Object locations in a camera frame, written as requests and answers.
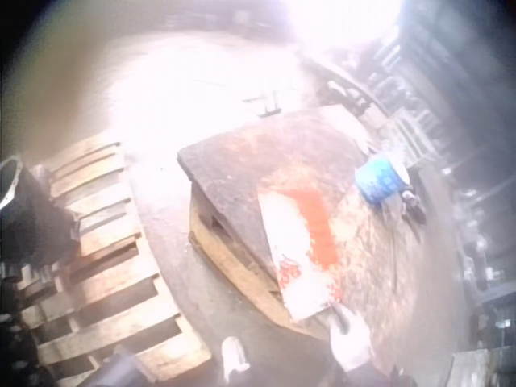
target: hand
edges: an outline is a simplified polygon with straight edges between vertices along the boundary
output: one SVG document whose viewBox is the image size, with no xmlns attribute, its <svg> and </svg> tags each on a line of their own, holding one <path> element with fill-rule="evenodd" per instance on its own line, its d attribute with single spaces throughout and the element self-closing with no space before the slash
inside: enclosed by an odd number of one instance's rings
<svg viewBox="0 0 516 387">
<path fill-rule="evenodd" d="M 347 320 L 348 329 L 344 333 L 337 318 L 330 320 L 330 345 L 333 357 L 345 372 L 366 364 L 371 360 L 371 331 L 364 319 L 338 304 Z"/>
</svg>

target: paint can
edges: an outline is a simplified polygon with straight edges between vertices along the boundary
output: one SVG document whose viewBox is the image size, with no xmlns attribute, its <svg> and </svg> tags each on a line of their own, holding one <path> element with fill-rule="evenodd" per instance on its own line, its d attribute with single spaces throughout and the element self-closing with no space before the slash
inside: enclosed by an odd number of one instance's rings
<svg viewBox="0 0 516 387">
<path fill-rule="evenodd" d="M 405 165 L 396 156 L 378 154 L 355 171 L 355 183 L 364 199 L 380 204 L 410 183 Z"/>
</svg>

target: black barrel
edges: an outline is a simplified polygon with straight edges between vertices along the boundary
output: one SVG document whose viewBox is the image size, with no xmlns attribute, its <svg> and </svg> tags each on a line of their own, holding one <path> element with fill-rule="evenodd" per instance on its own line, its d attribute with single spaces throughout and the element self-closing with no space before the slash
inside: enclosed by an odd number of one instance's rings
<svg viewBox="0 0 516 387">
<path fill-rule="evenodd" d="M 55 206 L 18 156 L 0 164 L 0 229 L 2 272 L 15 281 L 24 264 L 71 259 L 78 246 L 73 215 Z"/>
</svg>

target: dusty floor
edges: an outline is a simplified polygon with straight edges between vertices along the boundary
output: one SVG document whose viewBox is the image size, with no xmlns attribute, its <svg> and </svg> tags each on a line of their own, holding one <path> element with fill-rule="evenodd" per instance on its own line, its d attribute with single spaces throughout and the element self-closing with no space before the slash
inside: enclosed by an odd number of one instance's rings
<svg viewBox="0 0 516 387">
<path fill-rule="evenodd" d="M 92 0 L 56 8 L 5 88 L 3 146 L 37 161 L 76 139 L 118 131 L 152 250 L 215 358 L 222 339 L 238 335 L 277 384 L 314 385 L 328 348 L 273 327 L 193 252 L 189 182 L 176 163 L 185 145 L 257 119 L 241 100 L 255 97 L 260 84 L 285 91 L 284 110 L 313 106 L 310 79 L 282 47 L 173 31 L 170 2 L 148 4 Z M 420 385 L 435 385 L 467 339 L 468 308 L 442 227 L 437 218 L 428 227 L 427 278 L 394 359 Z"/>
</svg>

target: pallet slat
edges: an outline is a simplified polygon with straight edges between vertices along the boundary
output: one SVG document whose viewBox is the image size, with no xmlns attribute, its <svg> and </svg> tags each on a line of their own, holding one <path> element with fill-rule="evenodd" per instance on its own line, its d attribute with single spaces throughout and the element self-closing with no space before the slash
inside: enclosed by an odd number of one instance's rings
<svg viewBox="0 0 516 387">
<path fill-rule="evenodd" d="M 189 331 L 159 343 L 137 354 L 137 357 L 158 381 L 166 381 L 205 363 L 211 354 L 201 340 Z M 89 374 L 91 372 L 63 379 L 58 382 L 59 386 L 75 387 Z"/>
<path fill-rule="evenodd" d="M 130 337 L 179 314 L 172 298 L 156 296 L 77 333 L 39 346 L 40 361 L 54 364 Z"/>
<path fill-rule="evenodd" d="M 75 173 L 63 177 L 52 185 L 52 197 L 59 198 L 74 189 L 77 189 L 90 181 L 104 177 L 113 172 L 121 171 L 124 168 L 123 156 L 116 153 L 113 156 L 90 164 Z"/>
<path fill-rule="evenodd" d="M 79 259 L 88 260 L 89 255 L 139 233 L 140 229 L 134 216 L 127 214 L 83 235 L 81 237 L 82 257 Z"/>
<path fill-rule="evenodd" d="M 38 306 L 26 308 L 22 312 L 23 321 L 30 328 L 36 328 L 158 273 L 159 269 L 153 259 L 136 256 L 80 282 L 66 292 L 54 294 Z"/>
<path fill-rule="evenodd" d="M 85 218 L 131 198 L 131 189 L 126 183 L 118 183 L 70 204 L 68 209 Z"/>
<path fill-rule="evenodd" d="M 80 160 L 82 157 L 88 156 L 90 153 L 107 148 L 110 145 L 120 144 L 117 137 L 114 131 L 103 131 L 98 135 L 84 139 L 66 148 L 64 151 L 46 160 L 43 165 L 47 167 L 50 172 L 55 172 L 57 169 L 63 168 L 76 160 Z"/>
<path fill-rule="evenodd" d="M 53 180 L 58 181 L 63 177 L 66 177 L 67 175 L 78 171 L 79 169 L 83 169 L 89 164 L 93 164 L 109 156 L 113 156 L 117 151 L 118 145 L 110 145 L 107 148 L 103 148 L 99 151 L 89 154 L 88 156 L 84 156 L 81 159 L 75 160 L 74 162 L 67 164 L 63 168 L 57 169 L 54 172 Z"/>
</svg>

